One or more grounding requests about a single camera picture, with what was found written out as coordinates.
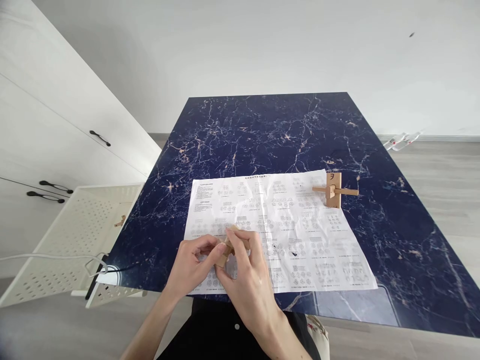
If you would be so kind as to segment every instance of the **blue marble table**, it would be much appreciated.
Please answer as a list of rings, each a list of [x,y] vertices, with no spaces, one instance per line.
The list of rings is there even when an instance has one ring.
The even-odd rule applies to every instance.
[[[276,294],[280,307],[480,336],[479,288],[346,92],[188,99],[110,253],[118,284],[162,291],[193,179],[319,169],[360,189],[342,208],[380,288]]]

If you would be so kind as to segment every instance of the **cabinet handle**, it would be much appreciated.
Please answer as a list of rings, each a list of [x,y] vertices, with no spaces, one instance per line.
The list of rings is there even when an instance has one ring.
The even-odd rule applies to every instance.
[[[57,190],[62,190],[64,192],[66,192],[67,194],[73,194],[74,191],[73,190],[70,190],[69,188],[65,187],[65,186],[62,186],[62,185],[55,185],[55,184],[51,184],[49,183],[48,181],[45,181],[45,180],[42,180],[39,182],[40,185],[45,185],[45,186],[51,186]]]
[[[38,192],[35,192],[35,191],[29,191],[26,194],[27,194],[27,196],[38,196],[38,197],[41,197],[41,198],[44,198],[44,199],[47,199],[47,200],[52,200],[52,201],[55,201],[59,204],[63,204],[65,202],[64,199],[59,199],[58,197],[51,196],[51,195],[42,195],[42,194],[39,194]]]
[[[95,131],[90,130],[90,134],[95,135],[95,136],[98,136],[98,137],[100,138],[100,140],[102,140],[103,142],[105,142],[105,144],[106,144],[107,146],[111,146],[111,145],[112,145],[112,144],[110,144],[107,140],[105,140],[105,139],[102,137],[102,135],[97,134]]]

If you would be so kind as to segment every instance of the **gray floor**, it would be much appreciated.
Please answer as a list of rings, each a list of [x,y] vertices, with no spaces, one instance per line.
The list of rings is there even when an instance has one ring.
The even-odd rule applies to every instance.
[[[480,143],[415,142],[391,155],[480,284]],[[7,284],[0,280],[0,292]],[[157,297],[149,293],[86,310],[81,298],[60,294],[3,308],[0,349],[8,359],[117,359]],[[190,305],[185,298],[175,309],[159,352],[190,315]],[[480,354],[480,339],[331,318],[322,322],[332,359],[461,360]]]

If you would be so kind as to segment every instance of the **white cabinet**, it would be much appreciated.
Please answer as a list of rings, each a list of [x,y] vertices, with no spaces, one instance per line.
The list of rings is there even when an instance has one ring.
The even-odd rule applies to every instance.
[[[27,196],[29,191],[41,193],[0,178],[0,257],[31,253],[65,205]],[[68,200],[63,196],[56,197]],[[15,276],[26,260],[0,261],[0,278]]]
[[[0,1],[0,257],[31,252],[63,207],[28,191],[68,202],[40,181],[143,183],[160,151],[30,0]],[[0,278],[23,262],[1,261]]]
[[[0,74],[144,176],[150,174],[158,145],[30,0],[0,2]]]
[[[46,180],[69,189],[146,180],[142,173],[1,75],[0,119],[2,161],[9,162],[0,168],[1,177],[36,187],[40,180]]]

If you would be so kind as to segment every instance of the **black shirt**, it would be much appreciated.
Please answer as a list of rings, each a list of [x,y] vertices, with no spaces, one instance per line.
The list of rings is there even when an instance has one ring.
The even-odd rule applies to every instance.
[[[320,359],[305,315],[284,313],[311,358]],[[231,303],[194,298],[191,316],[158,358],[194,359],[199,355],[209,359],[269,359]]]

